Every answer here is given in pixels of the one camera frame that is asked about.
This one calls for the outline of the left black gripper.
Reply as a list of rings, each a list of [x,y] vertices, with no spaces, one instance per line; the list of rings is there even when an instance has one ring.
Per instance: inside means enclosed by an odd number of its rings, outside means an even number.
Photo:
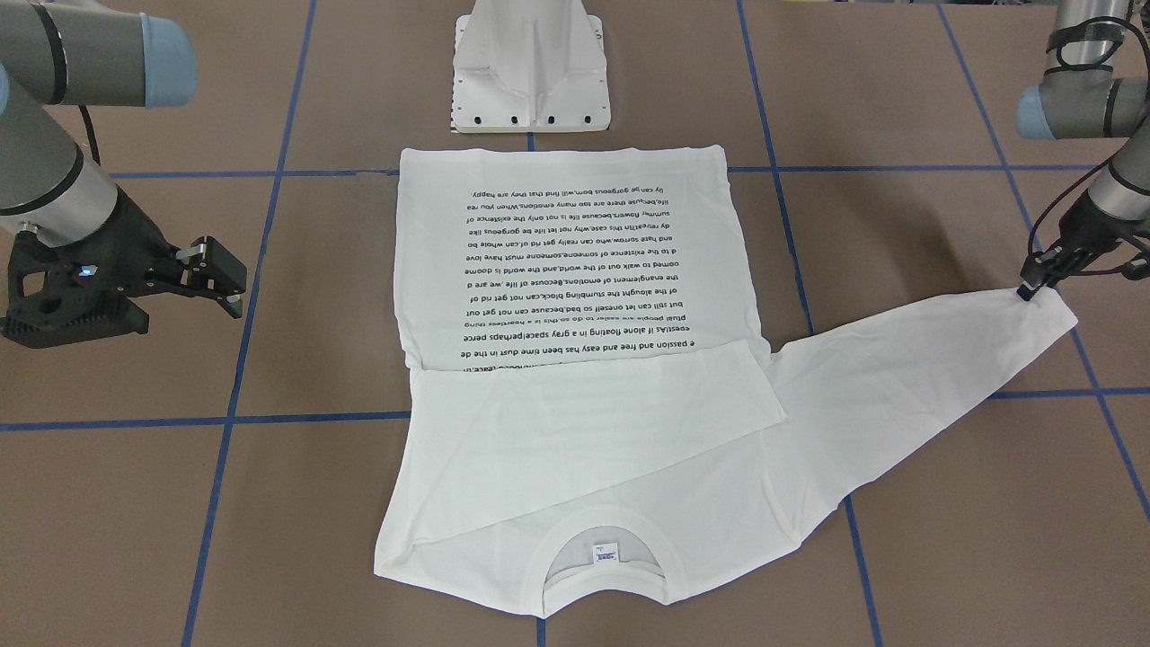
[[[1087,195],[1081,195],[1059,221],[1059,238],[1041,251],[1034,245],[1038,226],[1032,226],[1028,237],[1028,257],[1023,261],[1022,283],[1017,295],[1030,302],[1038,295],[1043,284],[1056,284],[1068,276],[1095,276],[1120,274],[1130,282],[1145,279],[1149,274],[1149,249],[1147,249],[1147,218],[1130,221],[1109,216],[1092,205]],[[1106,253],[1116,251],[1120,242],[1129,242],[1138,254],[1117,269],[1087,271]]]

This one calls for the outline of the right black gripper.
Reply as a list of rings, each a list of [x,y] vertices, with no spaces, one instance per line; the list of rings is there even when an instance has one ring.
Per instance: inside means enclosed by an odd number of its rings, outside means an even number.
[[[246,267],[212,236],[185,249],[164,241],[124,191],[106,224],[79,242],[48,247],[17,234],[8,274],[3,337],[33,349],[146,334],[148,314],[131,300],[160,292],[214,300],[239,319],[247,280]]]

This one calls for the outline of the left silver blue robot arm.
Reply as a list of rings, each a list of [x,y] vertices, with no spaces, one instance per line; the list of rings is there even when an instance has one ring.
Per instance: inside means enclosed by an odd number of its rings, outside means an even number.
[[[1118,137],[1122,148],[1072,185],[1078,198],[1061,216],[1058,238],[1043,249],[1028,244],[1018,295],[1090,265],[1122,242],[1137,254],[1117,272],[1130,282],[1147,277],[1149,221],[1149,90],[1147,78],[1117,78],[1114,57],[1133,36],[1147,49],[1134,1],[1065,1],[1046,44],[1046,74],[1023,91],[1017,129],[1027,139]]]

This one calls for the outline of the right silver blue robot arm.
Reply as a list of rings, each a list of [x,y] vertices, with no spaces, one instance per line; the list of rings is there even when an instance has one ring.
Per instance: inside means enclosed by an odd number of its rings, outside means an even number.
[[[184,29],[95,1],[1,3],[1,225],[13,234],[3,337],[45,349],[145,334],[137,296],[213,300],[241,318],[247,270],[202,236],[186,247],[161,229],[100,164],[93,128],[75,143],[47,108],[167,108],[198,87]]]

